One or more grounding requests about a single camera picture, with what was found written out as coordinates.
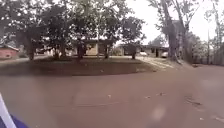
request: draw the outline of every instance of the house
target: house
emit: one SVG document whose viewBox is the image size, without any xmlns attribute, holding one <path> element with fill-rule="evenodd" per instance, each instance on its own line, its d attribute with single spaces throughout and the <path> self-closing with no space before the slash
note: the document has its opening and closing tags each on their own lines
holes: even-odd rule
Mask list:
<svg viewBox="0 0 224 128">
<path fill-rule="evenodd" d="M 110 47 L 113 45 L 111 40 L 82 40 L 86 45 L 86 55 L 87 56 L 96 56 L 96 55 L 104 55 L 105 47 L 107 46 L 108 51 Z M 77 54 L 77 41 L 73 42 L 74 50 L 73 54 Z"/>
<path fill-rule="evenodd" d="M 132 51 L 126 44 L 122 44 L 119 46 L 119 50 L 121 55 L 128 55 L 130 56 Z M 168 47 L 160 47 L 160 46 L 153 46 L 153 45 L 139 45 L 136 47 L 136 54 L 140 55 L 140 52 L 146 52 L 150 57 L 162 57 L 162 53 L 168 52 Z"/>
<path fill-rule="evenodd" d="M 168 52 L 168 47 L 143 45 L 142 51 L 146 52 L 150 57 L 162 57 L 162 53 Z"/>
<path fill-rule="evenodd" d="M 13 59 L 17 58 L 19 49 L 14 48 L 10 45 L 0 45 L 0 59 Z"/>
</svg>

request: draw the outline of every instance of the blue object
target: blue object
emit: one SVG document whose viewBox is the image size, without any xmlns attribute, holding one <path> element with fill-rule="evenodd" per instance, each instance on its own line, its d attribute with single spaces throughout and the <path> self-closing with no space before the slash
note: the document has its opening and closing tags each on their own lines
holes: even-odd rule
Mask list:
<svg viewBox="0 0 224 128">
<path fill-rule="evenodd" d="M 13 122 L 16 125 L 17 128 L 28 128 L 23 122 L 16 119 L 16 117 L 11 115 L 11 118 L 12 118 L 12 120 L 13 120 Z M 0 117 L 0 128 L 6 128 L 6 126 L 5 126 L 1 117 Z"/>
</svg>

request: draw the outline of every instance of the overcast sky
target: overcast sky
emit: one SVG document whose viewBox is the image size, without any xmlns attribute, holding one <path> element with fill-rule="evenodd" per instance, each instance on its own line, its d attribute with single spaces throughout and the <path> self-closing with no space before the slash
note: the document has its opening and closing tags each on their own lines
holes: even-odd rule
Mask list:
<svg viewBox="0 0 224 128">
<path fill-rule="evenodd" d="M 149 7 L 149 2 L 147 0 L 127 0 L 128 6 L 131 7 L 135 11 L 135 16 L 141 18 L 146 21 L 147 25 L 144 25 L 143 32 L 146 34 L 147 39 L 143 42 L 144 44 L 148 44 L 150 40 L 153 40 L 160 34 L 155 28 L 155 24 L 158 22 L 157 10 L 153 7 Z M 220 2 L 219 6 L 224 8 L 224 0 Z M 200 8 L 194 15 L 191 23 L 190 23 L 190 31 L 195 33 L 197 36 L 201 38 L 201 40 L 207 40 L 208 38 L 208 28 L 210 31 L 210 36 L 214 37 L 215 35 L 215 22 L 214 20 L 209 24 L 204 19 L 204 13 L 206 10 L 211 9 L 212 4 L 205 0 L 204 3 L 201 4 Z M 172 16 L 176 16 L 176 12 L 170 12 Z"/>
</svg>

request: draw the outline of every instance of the red brick house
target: red brick house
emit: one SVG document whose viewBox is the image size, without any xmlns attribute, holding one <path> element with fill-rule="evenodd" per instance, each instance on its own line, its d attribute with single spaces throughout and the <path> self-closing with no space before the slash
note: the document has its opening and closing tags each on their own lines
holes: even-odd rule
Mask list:
<svg viewBox="0 0 224 128">
<path fill-rule="evenodd" d="M 9 45 L 0 45 L 0 59 L 13 59 L 17 58 L 19 49 Z"/>
</svg>

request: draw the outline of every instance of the lawn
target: lawn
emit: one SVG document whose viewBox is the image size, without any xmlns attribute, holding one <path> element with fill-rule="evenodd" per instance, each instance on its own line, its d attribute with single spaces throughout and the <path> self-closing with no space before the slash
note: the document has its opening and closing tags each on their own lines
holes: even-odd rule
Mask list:
<svg viewBox="0 0 224 128">
<path fill-rule="evenodd" d="M 51 58 L 11 64 L 0 69 L 0 75 L 92 76 L 152 72 L 153 69 L 139 60 L 128 58 L 75 58 L 53 61 Z"/>
</svg>

